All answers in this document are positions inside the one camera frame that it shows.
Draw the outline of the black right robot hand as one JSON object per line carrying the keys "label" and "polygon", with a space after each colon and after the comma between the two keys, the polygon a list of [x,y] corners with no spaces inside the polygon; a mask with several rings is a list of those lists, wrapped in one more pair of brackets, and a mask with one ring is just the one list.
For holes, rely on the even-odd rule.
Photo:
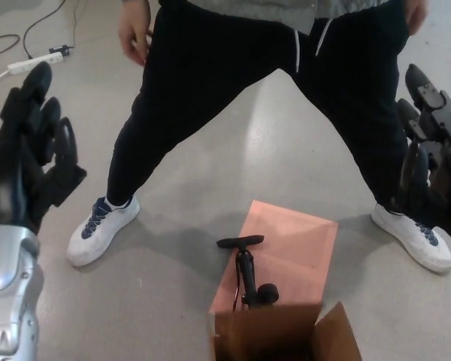
{"label": "black right robot hand", "polygon": [[395,203],[409,217],[451,237],[451,98],[414,64],[405,83],[413,101],[399,99],[396,108],[411,143]]}

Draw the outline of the person's right hand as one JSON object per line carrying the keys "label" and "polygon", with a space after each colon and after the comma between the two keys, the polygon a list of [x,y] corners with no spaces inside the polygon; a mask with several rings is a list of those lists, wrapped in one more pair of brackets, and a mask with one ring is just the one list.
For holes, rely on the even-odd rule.
{"label": "person's right hand", "polygon": [[149,52],[151,13],[147,0],[122,1],[117,33],[125,56],[144,67]]}

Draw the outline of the person's left hand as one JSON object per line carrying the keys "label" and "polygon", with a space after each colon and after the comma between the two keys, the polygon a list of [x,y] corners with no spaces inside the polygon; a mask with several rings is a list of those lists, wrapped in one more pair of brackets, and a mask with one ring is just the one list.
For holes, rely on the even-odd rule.
{"label": "person's left hand", "polygon": [[409,35],[415,35],[428,16],[428,0],[404,0],[404,15]]}

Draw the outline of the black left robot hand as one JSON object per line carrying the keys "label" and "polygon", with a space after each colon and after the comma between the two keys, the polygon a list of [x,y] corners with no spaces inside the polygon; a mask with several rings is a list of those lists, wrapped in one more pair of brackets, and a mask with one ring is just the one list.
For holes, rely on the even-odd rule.
{"label": "black left robot hand", "polygon": [[50,65],[40,62],[11,89],[0,113],[0,225],[33,233],[87,175],[71,121],[59,100],[47,97],[51,81]]}

